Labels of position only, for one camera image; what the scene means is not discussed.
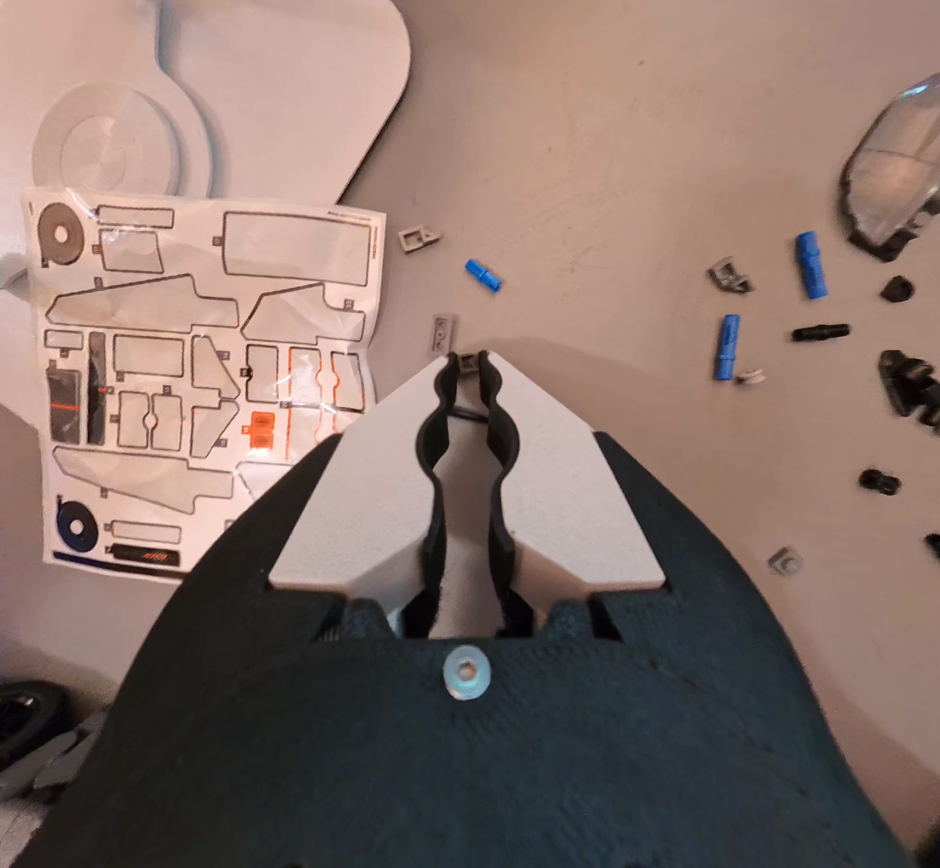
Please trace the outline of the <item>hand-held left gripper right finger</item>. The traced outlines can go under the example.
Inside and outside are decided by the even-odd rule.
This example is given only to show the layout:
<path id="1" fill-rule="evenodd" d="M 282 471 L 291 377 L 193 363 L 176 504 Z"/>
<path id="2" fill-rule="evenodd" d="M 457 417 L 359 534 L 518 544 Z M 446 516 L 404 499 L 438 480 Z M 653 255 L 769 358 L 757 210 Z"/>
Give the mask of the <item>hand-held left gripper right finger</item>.
<path id="1" fill-rule="evenodd" d="M 566 600 L 655 591 L 664 569 L 591 426 L 499 354 L 478 355 L 490 497 L 489 568 L 509 637 Z"/>

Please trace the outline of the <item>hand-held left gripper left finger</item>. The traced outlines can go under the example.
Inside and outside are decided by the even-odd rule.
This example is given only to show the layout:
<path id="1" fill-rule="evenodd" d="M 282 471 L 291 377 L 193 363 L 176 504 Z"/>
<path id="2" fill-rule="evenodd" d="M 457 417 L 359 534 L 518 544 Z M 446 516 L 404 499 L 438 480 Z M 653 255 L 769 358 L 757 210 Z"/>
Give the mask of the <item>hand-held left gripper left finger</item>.
<path id="1" fill-rule="evenodd" d="M 438 357 L 342 432 L 269 574 L 274 588 L 373 600 L 399 613 L 404 635 L 428 637 L 447 558 L 435 466 L 459 375 L 455 353 Z"/>

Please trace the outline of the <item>dark grey domed lego assembly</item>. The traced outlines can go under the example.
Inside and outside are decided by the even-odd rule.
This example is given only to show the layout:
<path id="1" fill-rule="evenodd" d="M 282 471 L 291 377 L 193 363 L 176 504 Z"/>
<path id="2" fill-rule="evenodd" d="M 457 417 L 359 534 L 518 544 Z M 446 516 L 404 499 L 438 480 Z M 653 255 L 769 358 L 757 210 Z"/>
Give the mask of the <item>dark grey domed lego assembly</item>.
<path id="1" fill-rule="evenodd" d="M 898 94 L 868 128 L 840 176 L 850 242 L 896 261 L 938 215 L 939 75 Z"/>

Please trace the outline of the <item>black and grey lego linkage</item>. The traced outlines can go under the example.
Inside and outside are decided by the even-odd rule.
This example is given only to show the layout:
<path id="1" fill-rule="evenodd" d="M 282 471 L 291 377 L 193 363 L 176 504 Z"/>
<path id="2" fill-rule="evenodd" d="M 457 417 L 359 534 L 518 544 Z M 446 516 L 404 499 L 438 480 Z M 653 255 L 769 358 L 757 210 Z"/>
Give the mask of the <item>black and grey lego linkage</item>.
<path id="1" fill-rule="evenodd" d="M 899 350 L 885 350 L 877 363 L 879 379 L 893 412 L 939 434 L 939 381 L 933 365 Z"/>

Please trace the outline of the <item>sticker sheet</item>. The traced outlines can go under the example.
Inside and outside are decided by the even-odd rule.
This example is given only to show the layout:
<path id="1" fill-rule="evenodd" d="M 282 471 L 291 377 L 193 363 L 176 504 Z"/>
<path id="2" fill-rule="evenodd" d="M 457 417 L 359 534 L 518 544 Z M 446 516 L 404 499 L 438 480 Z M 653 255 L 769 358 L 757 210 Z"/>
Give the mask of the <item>sticker sheet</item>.
<path id="1" fill-rule="evenodd" d="M 375 404 L 387 216 L 22 195 L 47 564 L 178 582 Z"/>

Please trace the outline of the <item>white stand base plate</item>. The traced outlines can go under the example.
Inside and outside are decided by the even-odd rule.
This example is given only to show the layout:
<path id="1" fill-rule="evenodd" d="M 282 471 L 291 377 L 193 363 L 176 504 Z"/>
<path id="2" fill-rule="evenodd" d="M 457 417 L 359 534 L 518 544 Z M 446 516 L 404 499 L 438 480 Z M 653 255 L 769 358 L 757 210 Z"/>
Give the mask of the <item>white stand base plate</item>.
<path id="1" fill-rule="evenodd" d="M 25 266 L 36 135 L 76 86 L 158 106 L 182 196 L 331 204 L 410 66 L 391 0 L 2 0 L 1 21 L 3 276 Z"/>

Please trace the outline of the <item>white round mount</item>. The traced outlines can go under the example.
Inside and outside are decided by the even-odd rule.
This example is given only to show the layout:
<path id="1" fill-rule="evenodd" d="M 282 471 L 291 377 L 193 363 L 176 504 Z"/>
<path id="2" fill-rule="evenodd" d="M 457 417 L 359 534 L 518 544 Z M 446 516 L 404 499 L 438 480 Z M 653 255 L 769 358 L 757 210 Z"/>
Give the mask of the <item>white round mount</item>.
<path id="1" fill-rule="evenodd" d="M 35 184 L 207 197 L 213 139 L 173 66 L 170 0 L 65 0 L 41 18 L 53 98 L 33 143 Z"/>

